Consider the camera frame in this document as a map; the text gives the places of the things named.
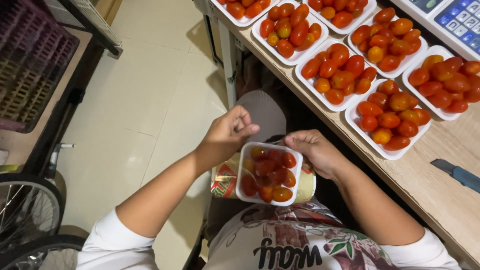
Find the digital scale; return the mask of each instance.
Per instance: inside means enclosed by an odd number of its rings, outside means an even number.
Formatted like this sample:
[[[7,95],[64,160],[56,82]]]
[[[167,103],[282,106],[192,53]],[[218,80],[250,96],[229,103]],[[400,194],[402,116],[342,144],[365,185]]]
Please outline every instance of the digital scale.
[[[480,0],[391,0],[466,60],[480,61]]]

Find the foam tray of tomatoes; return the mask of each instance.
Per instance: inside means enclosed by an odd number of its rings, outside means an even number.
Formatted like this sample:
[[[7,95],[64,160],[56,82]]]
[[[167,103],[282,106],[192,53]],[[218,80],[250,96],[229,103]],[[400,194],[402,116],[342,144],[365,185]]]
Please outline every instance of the foam tray of tomatoes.
[[[370,17],[347,38],[348,45],[377,67],[385,78],[396,78],[427,50],[427,42],[413,22],[386,8]]]
[[[303,0],[311,13],[335,33],[350,34],[370,15],[375,0]]]
[[[370,89],[377,70],[340,40],[330,38],[311,59],[295,67],[295,75],[327,108],[343,111]]]
[[[405,86],[433,113],[455,120],[480,101],[480,62],[454,57],[442,46],[432,46],[402,75]]]
[[[345,111],[349,125],[382,157],[401,158],[429,129],[431,116],[418,99],[393,80],[375,81],[367,94]]]
[[[280,0],[211,0],[234,25],[245,27],[258,20]]]
[[[289,206],[297,196],[303,156],[285,146],[249,142],[240,152],[235,192],[253,203]]]
[[[294,66],[328,37],[328,27],[307,5],[285,0],[256,22],[252,33],[282,63]]]

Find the tiled floor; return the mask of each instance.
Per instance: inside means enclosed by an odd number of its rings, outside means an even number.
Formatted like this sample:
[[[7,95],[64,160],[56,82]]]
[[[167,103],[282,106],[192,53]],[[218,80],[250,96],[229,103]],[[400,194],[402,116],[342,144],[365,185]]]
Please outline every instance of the tiled floor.
[[[58,165],[68,190],[63,224],[87,231],[193,150],[227,110],[223,70],[211,60],[191,0],[123,0],[112,29],[124,53],[100,61],[63,139],[77,147],[62,150]],[[209,181],[205,173],[194,183],[160,232],[154,250],[161,269],[181,269],[187,259]]]

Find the white plate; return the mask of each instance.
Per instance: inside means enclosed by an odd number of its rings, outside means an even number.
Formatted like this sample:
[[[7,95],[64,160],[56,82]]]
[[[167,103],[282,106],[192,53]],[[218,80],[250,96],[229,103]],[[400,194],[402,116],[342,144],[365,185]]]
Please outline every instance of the white plate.
[[[250,149],[252,149],[255,146],[260,146],[265,149],[277,149],[280,152],[290,152],[292,155],[295,157],[297,160],[297,165],[293,167],[292,169],[289,169],[292,171],[293,175],[295,175],[295,186],[293,188],[287,187],[293,192],[293,196],[290,200],[286,202],[276,202],[276,201],[271,201],[269,204],[270,205],[276,205],[276,206],[289,206],[291,205],[294,201],[295,198],[297,197],[297,190],[299,187],[299,179],[300,179],[300,172],[301,172],[301,165],[303,162],[303,156],[297,151],[294,151],[286,146],[279,146],[279,145],[273,145],[273,144],[266,144],[266,143],[256,143],[256,142],[249,142],[246,143],[242,148],[240,152],[240,164],[239,164],[239,173],[237,176],[237,184],[235,185],[235,193],[239,197],[240,200],[246,201],[246,202],[253,202],[253,203],[265,203],[262,199],[260,199],[260,196],[258,196],[258,193],[255,194],[255,196],[248,197],[244,194],[243,189],[241,188],[241,178],[242,178],[242,171],[243,169],[243,159],[245,157],[250,156]]]
[[[375,17],[375,14],[372,15],[366,22],[364,22],[362,25],[372,25],[373,24],[373,17]],[[396,20],[398,19],[398,16],[395,15],[395,17],[393,17],[393,20]],[[365,58],[365,61],[367,61],[367,63],[374,67],[374,68],[377,68],[377,65],[368,61],[367,57],[365,57],[365,54],[363,54],[363,52],[361,52],[357,46],[355,46],[353,43],[352,43],[352,34],[353,32],[348,36],[348,45],[350,46],[350,48],[352,48],[357,54],[359,55],[362,55],[364,58]],[[397,78],[398,76],[400,76],[402,74],[402,72],[404,72],[409,66],[411,66],[414,62],[415,62],[415,59],[418,57],[418,56],[421,56],[422,54],[425,53],[425,51],[427,50],[427,42],[425,41],[424,38],[422,38],[420,36],[420,41],[421,41],[421,46],[420,46],[420,49],[415,52],[415,53],[412,53],[410,55],[407,55],[405,57],[404,60],[402,60],[402,62],[400,62],[400,65],[393,71],[389,71],[389,72],[383,72],[381,71],[380,69],[377,68],[377,72],[378,74],[382,75],[383,77],[385,78]]]
[[[360,97],[364,96],[365,94],[351,94],[351,95],[348,95],[345,97],[345,99],[343,100],[342,103],[338,104],[338,105],[334,105],[332,103],[330,103],[326,98],[325,98],[325,94],[320,94],[316,89],[315,87],[313,86],[313,84],[315,83],[316,81],[316,77],[314,78],[311,78],[311,79],[305,79],[302,75],[301,75],[301,71],[303,69],[303,67],[307,64],[307,62],[314,58],[315,55],[317,55],[317,53],[321,52],[321,51],[324,51],[324,50],[328,50],[328,47],[330,47],[330,45],[334,44],[334,43],[341,43],[344,45],[343,42],[341,42],[340,40],[338,39],[335,39],[335,38],[329,38],[327,39],[324,43],[322,43],[317,49],[315,49],[315,51],[312,52],[312,54],[310,55],[310,57],[308,57],[307,59],[304,60],[304,62],[298,64],[296,67],[295,67],[295,75],[297,76],[297,78],[314,94],[317,96],[317,98],[323,103],[325,104],[325,106],[327,108],[329,108],[330,110],[332,111],[343,111],[345,110],[352,102],[354,102],[356,99],[359,99]],[[352,51],[350,48],[348,48],[348,51],[350,52],[350,56],[352,55],[356,55],[356,53],[354,51]],[[367,63],[365,63],[365,68],[368,68],[370,67]]]
[[[297,8],[298,6],[300,6],[300,4],[298,4],[297,2],[295,1],[292,1],[292,0],[284,0],[284,1],[281,1],[277,6],[280,6],[282,4],[285,4],[285,3],[292,3],[295,8]],[[260,20],[258,20],[258,22],[256,22],[254,25],[253,25],[253,28],[252,28],[252,33],[253,33],[253,36],[265,47],[267,48],[267,50],[269,50],[273,55],[275,55],[282,63],[284,63],[285,65],[288,65],[288,66],[294,66],[294,65],[297,65],[298,63],[302,62],[303,60],[305,60],[310,54],[311,52],[317,48],[324,40],[327,39],[328,37],[328,27],[326,25],[324,25],[322,22],[320,22],[317,18],[315,18],[311,13],[308,14],[307,16],[307,21],[310,23],[310,25],[314,24],[314,23],[318,23],[320,25],[320,27],[322,28],[322,34],[320,35],[320,38],[318,40],[315,41],[315,43],[308,49],[306,50],[303,50],[303,51],[294,51],[293,52],[293,55],[290,56],[290,58],[286,59],[285,57],[281,56],[280,53],[278,52],[278,50],[276,49],[276,47],[272,47],[270,45],[268,45],[267,43],[267,39],[266,38],[263,38],[261,35],[260,35],[260,25],[262,24],[262,22],[268,17],[268,14],[265,14],[265,16],[263,16]]]
[[[308,0],[303,0],[303,3],[308,5]],[[310,12],[315,17],[317,17],[320,21],[326,24],[330,29],[332,29],[335,33],[346,35],[346,34],[350,34],[355,29],[357,29],[357,26],[359,26],[361,22],[363,22],[365,18],[367,18],[376,7],[377,7],[376,0],[368,0],[367,5],[363,9],[363,13],[358,18],[353,19],[353,21],[347,27],[344,27],[344,28],[336,27],[330,22],[330,20],[325,19],[323,16],[320,15],[319,12],[315,11],[313,8],[310,8]]]
[[[431,104],[430,101],[428,101],[426,97],[422,96],[422,94],[420,94],[420,92],[418,92],[418,90],[408,82],[408,77],[410,76],[410,74],[414,70],[421,67],[421,65],[423,64],[423,61],[425,60],[425,58],[427,58],[427,56],[430,56],[430,55],[433,55],[433,54],[438,54],[438,55],[443,56],[444,60],[447,60],[447,59],[453,57],[453,54],[450,53],[446,48],[444,48],[442,46],[439,46],[439,45],[431,46],[427,50],[426,53],[420,55],[416,59],[416,61],[413,63],[413,65],[411,65],[409,68],[407,68],[407,70],[405,70],[405,72],[403,72],[402,81],[403,81],[403,84],[405,84],[405,86],[408,89],[410,89],[410,91],[413,94],[415,94],[415,96],[417,96],[418,99],[420,99],[425,105],[427,105],[427,107],[430,108],[433,111],[433,113],[438,115],[438,117],[442,118],[443,120],[448,120],[448,121],[455,120],[461,115],[461,113],[447,112],[447,111],[444,111],[442,109],[439,109],[439,108],[433,106],[433,104]]]
[[[253,22],[258,20],[258,18],[262,17],[271,8],[273,8],[273,6],[277,5],[278,2],[280,2],[280,0],[272,0],[270,2],[270,5],[266,9],[262,10],[262,12],[260,14],[258,14],[257,16],[255,16],[253,18],[247,18],[246,16],[244,16],[241,19],[237,19],[237,18],[233,17],[230,13],[228,13],[227,4],[222,5],[217,0],[210,0],[210,1],[218,8],[218,10],[220,10],[223,14],[225,14],[225,16],[228,19],[230,19],[233,22],[234,25],[240,26],[240,27],[245,27],[245,26],[251,25]]]
[[[368,92],[365,93],[365,95],[362,98],[353,102],[347,108],[347,110],[345,111],[345,118],[347,119],[347,122],[349,123],[349,125],[351,127],[353,127],[353,129],[355,129],[355,131],[357,131],[357,133],[360,134],[360,136],[362,136],[365,139],[365,141],[367,141],[380,155],[382,155],[382,157],[384,157],[388,160],[397,160],[397,159],[401,158],[412,147],[412,145],[416,141],[418,141],[418,139],[425,132],[427,132],[430,125],[432,124],[432,121],[430,120],[426,125],[419,126],[418,134],[415,135],[414,137],[410,138],[410,144],[403,149],[400,149],[400,150],[397,150],[397,151],[388,151],[388,150],[385,150],[383,146],[374,143],[373,140],[372,140],[372,137],[370,137],[370,132],[365,132],[365,131],[361,130],[360,127],[358,126],[358,122],[360,121],[361,114],[357,111],[357,106],[358,106],[358,104],[360,104],[360,102],[366,101],[368,99],[368,96],[371,93],[375,93],[377,91],[378,86],[381,83],[383,83],[384,81],[386,81],[386,79],[377,80],[370,87],[370,90],[368,90]]]

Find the white sleeve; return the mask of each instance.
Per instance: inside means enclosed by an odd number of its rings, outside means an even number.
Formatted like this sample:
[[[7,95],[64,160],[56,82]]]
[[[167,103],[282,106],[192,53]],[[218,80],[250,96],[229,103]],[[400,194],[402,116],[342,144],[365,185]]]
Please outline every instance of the white sleeve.
[[[154,240],[125,227],[113,209],[93,226],[78,254],[77,270],[158,270]]]
[[[409,245],[380,245],[400,268],[460,270],[440,239],[425,228],[423,237]]]

